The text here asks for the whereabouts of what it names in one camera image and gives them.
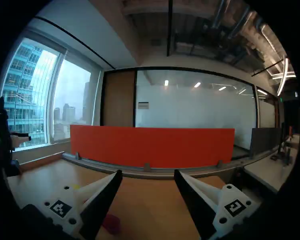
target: wooden door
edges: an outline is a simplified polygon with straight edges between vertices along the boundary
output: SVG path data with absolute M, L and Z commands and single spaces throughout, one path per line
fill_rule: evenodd
M 103 90 L 103 126 L 134 126 L 135 71 L 105 73 Z

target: glass wall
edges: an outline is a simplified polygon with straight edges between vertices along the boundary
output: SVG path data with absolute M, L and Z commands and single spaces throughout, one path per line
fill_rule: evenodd
M 278 99 L 263 89 L 257 88 L 261 128 L 279 128 Z
M 10 131 L 29 133 L 32 138 L 21 146 L 47 143 L 44 108 L 59 54 L 47 46 L 24 38 L 11 61 L 2 96 Z
M 138 71 L 136 127 L 234 128 L 235 144 L 249 149 L 256 127 L 253 87 L 199 72 Z

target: desk surface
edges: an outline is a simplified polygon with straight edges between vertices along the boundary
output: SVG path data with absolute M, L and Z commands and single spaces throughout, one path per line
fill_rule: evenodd
M 291 143 L 299 143 L 299 136 L 295 135 Z M 245 166 L 244 170 L 273 192 L 278 192 L 281 186 L 287 180 L 294 166 L 297 153 L 297 149 L 291 148 L 290 156 L 292 157 L 292 164 L 288 166 L 284 166 L 281 160 L 274 161 L 270 159 L 272 155 L 276 154 L 273 153 L 270 156 Z
M 57 186 L 85 186 L 107 174 L 89 170 L 64 160 L 9 177 L 8 183 L 18 205 L 41 204 Z M 222 188 L 217 176 L 200 181 Z M 198 231 L 173 180 L 123 178 L 109 209 L 120 218 L 122 231 L 112 236 L 101 227 L 96 239 L 199 239 Z

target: frosted glass wall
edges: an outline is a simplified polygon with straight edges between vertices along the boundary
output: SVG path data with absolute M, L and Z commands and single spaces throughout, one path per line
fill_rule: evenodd
M 136 127 L 235 128 L 235 144 L 249 149 L 256 127 L 253 88 L 197 72 L 138 71 Z
M 257 88 L 257 94 L 259 99 L 260 127 L 261 128 L 279 127 L 276 126 L 276 107 L 279 107 L 278 99 L 260 88 Z

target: orange partition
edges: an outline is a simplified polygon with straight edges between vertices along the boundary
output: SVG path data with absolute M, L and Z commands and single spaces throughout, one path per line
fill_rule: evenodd
M 230 162 L 233 128 L 129 128 L 71 125 L 71 152 L 99 162 L 195 168 Z

